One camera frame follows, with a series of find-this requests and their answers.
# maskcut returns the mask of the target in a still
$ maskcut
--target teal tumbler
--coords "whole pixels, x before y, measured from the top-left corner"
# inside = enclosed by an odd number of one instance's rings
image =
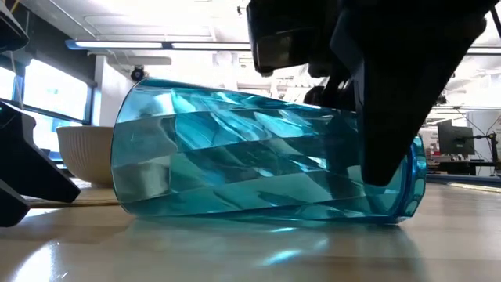
[[[386,186],[362,181],[360,150],[354,113],[148,78],[122,104],[111,167],[137,216],[411,217],[424,195],[421,139]]]

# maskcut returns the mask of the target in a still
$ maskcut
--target beige bowl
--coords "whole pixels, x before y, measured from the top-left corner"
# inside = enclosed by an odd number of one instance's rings
[[[67,126],[56,131],[61,158],[73,175],[100,186],[113,186],[110,171],[113,128]]]

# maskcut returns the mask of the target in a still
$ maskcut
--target fluorescent light fixture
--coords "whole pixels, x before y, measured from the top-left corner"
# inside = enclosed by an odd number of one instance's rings
[[[75,42],[80,48],[89,49],[162,49],[161,42]]]
[[[473,46],[468,49],[467,56],[501,56],[501,48]]]
[[[134,42],[134,41],[78,41],[66,40],[72,50],[86,49],[162,49],[188,51],[250,51],[248,42]]]
[[[249,43],[226,43],[226,42],[173,42],[173,49],[195,49],[195,50],[240,50],[250,51]]]

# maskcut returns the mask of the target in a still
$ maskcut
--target table surface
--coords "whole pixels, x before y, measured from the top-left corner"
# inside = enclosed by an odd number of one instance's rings
[[[399,226],[142,221],[33,210],[0,229],[0,281],[501,281],[501,193],[427,185]]]

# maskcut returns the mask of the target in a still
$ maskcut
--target window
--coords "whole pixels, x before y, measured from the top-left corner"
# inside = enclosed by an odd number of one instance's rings
[[[0,98],[13,98],[14,78],[16,78],[16,74],[13,71],[0,67]]]
[[[16,75],[0,68],[0,98],[16,105],[23,99],[26,114],[37,124],[33,130],[34,143],[53,161],[62,161],[56,129],[61,126],[90,125],[91,89],[61,70],[38,60],[32,60],[18,72],[21,95],[16,90]]]
[[[24,103],[59,114],[85,119],[88,86],[38,60],[26,67]]]
[[[56,128],[61,126],[81,126],[81,123],[65,121],[56,117],[49,117],[30,111],[27,111],[27,114],[32,116],[37,121],[37,125],[33,130],[34,143],[40,149],[45,149],[45,151],[49,150],[49,158],[51,160],[61,161]]]

